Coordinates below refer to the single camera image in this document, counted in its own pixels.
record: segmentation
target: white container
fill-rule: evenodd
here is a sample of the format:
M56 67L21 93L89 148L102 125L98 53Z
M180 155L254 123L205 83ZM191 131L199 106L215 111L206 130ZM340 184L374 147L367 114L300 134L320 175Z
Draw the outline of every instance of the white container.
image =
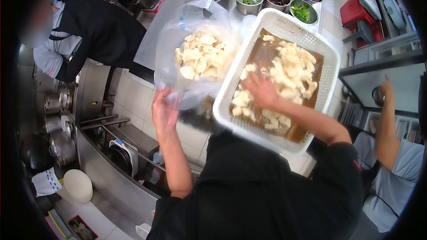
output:
M246 65L262 28L282 39L296 43L305 49L324 56L320 82L318 84L317 101L314 109L322 113L327 112L334 93L341 56L323 36L318 33L310 33L308 27L296 21L291 15L273 8L265 8L258 14L253 27L249 31L228 71L213 104L213 115L220 124L230 128L236 135L277 153L296 156L306 151L314 137L312 134L307 133L303 142L297 144L286 140L284 137L271 135L260 128L247 124L241 119L233 117L229 112L230 102L240 81L240 73Z

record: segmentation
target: red plastic stool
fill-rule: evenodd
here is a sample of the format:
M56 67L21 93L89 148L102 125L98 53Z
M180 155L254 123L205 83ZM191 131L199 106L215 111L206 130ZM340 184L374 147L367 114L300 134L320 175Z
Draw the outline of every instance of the red plastic stool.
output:
M348 0L340 9L342 24L349 24L355 21L364 21L368 25L375 24L375 19L365 10L359 0ZM347 27L349 30L357 29L357 24Z

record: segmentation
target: refrigerator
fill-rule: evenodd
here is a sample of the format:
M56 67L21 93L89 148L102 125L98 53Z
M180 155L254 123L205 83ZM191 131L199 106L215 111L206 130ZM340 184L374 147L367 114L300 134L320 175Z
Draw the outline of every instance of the refrigerator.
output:
M425 71L421 49L341 69L338 78L355 102L345 105L340 122L376 133L382 107L375 103L373 91L387 75L395 92L396 136L425 145L420 135L423 124L420 124L419 117L419 88Z

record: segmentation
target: person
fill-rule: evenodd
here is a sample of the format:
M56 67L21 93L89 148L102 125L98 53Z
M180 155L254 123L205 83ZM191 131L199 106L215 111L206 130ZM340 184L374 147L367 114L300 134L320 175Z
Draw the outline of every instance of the person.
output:
M348 239L363 191L357 153L333 118L278 96L273 83L249 74L242 85L255 107L279 112L327 143L312 179L277 153L230 132L212 135L206 165L193 184L176 122L178 111L156 91L152 119L168 173L170 197L157 200L147 239Z
M49 39L34 48L35 64L50 77L74 81L87 58L93 63L132 68L146 29L104 0L53 0Z
M351 237L355 240L382 239L392 229L412 194L423 161L423 145L396 137L395 95L387 76L381 93L385 100L376 133L348 127L364 186L360 224ZM319 159L325 146L315 138L307 152Z

